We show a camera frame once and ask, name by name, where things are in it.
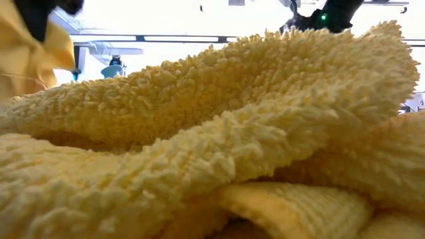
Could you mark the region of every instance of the yellow towel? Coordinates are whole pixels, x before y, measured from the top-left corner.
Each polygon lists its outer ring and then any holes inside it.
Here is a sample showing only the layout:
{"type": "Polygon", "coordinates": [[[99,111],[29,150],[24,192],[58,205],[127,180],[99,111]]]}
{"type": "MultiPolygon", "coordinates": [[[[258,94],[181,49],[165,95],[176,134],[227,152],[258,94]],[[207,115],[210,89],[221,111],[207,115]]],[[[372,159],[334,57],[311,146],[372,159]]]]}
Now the yellow towel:
{"type": "Polygon", "coordinates": [[[53,69],[75,68],[67,32],[48,23],[46,40],[35,40],[13,1],[0,0],[0,101],[56,86],[53,69]]]}
{"type": "Polygon", "coordinates": [[[419,77],[399,28],[267,33],[10,102],[0,238],[417,238],[425,114],[396,116],[419,77]]]}

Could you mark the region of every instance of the black object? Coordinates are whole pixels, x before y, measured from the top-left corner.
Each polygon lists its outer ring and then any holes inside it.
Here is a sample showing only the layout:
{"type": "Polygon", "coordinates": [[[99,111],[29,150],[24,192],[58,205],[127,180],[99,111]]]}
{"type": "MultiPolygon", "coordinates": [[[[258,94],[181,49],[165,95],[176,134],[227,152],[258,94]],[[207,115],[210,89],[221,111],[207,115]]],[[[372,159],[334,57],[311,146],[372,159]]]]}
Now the black object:
{"type": "Polygon", "coordinates": [[[407,13],[407,7],[403,7],[403,10],[400,12],[401,14],[407,13]]]}
{"type": "Polygon", "coordinates": [[[122,66],[121,56],[112,56],[112,60],[109,62],[110,66],[120,65],[122,66]]]}
{"type": "Polygon", "coordinates": [[[245,6],[245,0],[228,0],[229,6],[245,6]]]}
{"type": "Polygon", "coordinates": [[[77,14],[84,0],[14,0],[28,31],[40,42],[46,40],[46,28],[49,14],[60,7],[69,15],[77,14]]]}
{"type": "MultiPolygon", "coordinates": [[[[291,7],[292,3],[291,0],[279,0],[285,7],[291,7]]],[[[297,6],[301,6],[301,0],[296,0],[297,6]]]]}
{"type": "Polygon", "coordinates": [[[74,69],[74,70],[71,70],[71,73],[74,76],[74,80],[77,81],[78,76],[81,74],[81,70],[80,69],[74,69]]]}
{"type": "Polygon", "coordinates": [[[407,106],[406,104],[404,104],[404,106],[400,107],[400,109],[398,110],[398,114],[405,114],[410,112],[414,112],[414,110],[412,110],[412,108],[410,106],[407,106]]]}
{"type": "Polygon", "coordinates": [[[310,17],[298,13],[296,0],[291,0],[293,17],[280,27],[283,33],[286,29],[296,27],[301,31],[307,29],[329,29],[332,33],[340,33],[352,27],[350,23],[357,9],[365,0],[327,0],[321,9],[316,9],[310,17]]]}

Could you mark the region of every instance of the fluorescent light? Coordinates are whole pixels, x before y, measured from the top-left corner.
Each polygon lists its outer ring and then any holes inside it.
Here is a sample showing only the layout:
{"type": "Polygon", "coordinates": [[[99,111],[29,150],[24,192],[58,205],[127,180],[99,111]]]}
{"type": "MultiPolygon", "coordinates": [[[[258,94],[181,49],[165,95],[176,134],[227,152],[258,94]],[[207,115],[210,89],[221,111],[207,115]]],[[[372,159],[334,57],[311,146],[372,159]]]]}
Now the fluorescent light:
{"type": "Polygon", "coordinates": [[[115,41],[115,40],[136,40],[135,36],[108,36],[108,35],[70,35],[73,42],[91,41],[115,41]]]}
{"type": "Polygon", "coordinates": [[[111,42],[114,48],[143,48],[146,43],[144,42],[111,42]]]}
{"type": "Polygon", "coordinates": [[[227,41],[228,42],[237,42],[238,41],[238,38],[237,37],[228,37],[227,38],[227,41]]]}
{"type": "Polygon", "coordinates": [[[425,40],[403,40],[403,42],[415,46],[425,46],[425,40]]]}
{"type": "Polygon", "coordinates": [[[217,42],[218,37],[145,37],[147,41],[217,42]]]}

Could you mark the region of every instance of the yellow cloth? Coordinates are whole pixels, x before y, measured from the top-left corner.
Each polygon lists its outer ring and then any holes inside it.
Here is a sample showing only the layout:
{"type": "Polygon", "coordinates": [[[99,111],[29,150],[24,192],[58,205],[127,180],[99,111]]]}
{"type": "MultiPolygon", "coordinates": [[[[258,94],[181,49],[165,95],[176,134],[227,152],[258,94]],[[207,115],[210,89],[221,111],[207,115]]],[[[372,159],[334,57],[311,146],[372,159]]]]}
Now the yellow cloth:
{"type": "Polygon", "coordinates": [[[46,40],[34,39],[13,1],[0,0],[0,101],[56,86],[53,69],[75,68],[67,32],[48,23],[46,40]]]}
{"type": "Polygon", "coordinates": [[[0,238],[424,238],[395,22],[240,39],[0,111],[0,238]]]}

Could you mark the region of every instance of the ceiling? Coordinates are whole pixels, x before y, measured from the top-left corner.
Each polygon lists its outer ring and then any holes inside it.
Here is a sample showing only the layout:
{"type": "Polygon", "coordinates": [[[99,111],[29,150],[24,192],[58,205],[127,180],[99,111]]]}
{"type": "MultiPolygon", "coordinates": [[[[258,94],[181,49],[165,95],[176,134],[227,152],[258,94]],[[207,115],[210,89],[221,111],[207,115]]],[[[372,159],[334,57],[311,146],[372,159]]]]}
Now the ceiling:
{"type": "MultiPolygon", "coordinates": [[[[247,36],[262,34],[266,29],[276,31],[292,16],[290,10],[281,3],[283,0],[245,0],[243,7],[229,6],[228,1],[85,0],[83,10],[76,17],[57,10],[53,19],[72,35],[247,36]]],[[[310,15],[316,8],[321,8],[324,2],[325,0],[301,0],[299,12],[302,15],[310,15]]],[[[352,20],[352,31],[359,35],[381,21],[394,19],[402,25],[405,38],[425,39],[425,32],[418,30],[418,25],[425,20],[421,12],[421,9],[425,8],[425,1],[390,0],[390,3],[392,5],[364,4],[352,20]],[[400,14],[403,5],[408,6],[408,11],[400,14]]],[[[159,64],[165,59],[177,60],[179,57],[195,54],[208,45],[109,43],[112,48],[143,49],[143,56],[123,56],[126,62],[138,62],[134,70],[139,70],[147,64],[159,64]]]]}

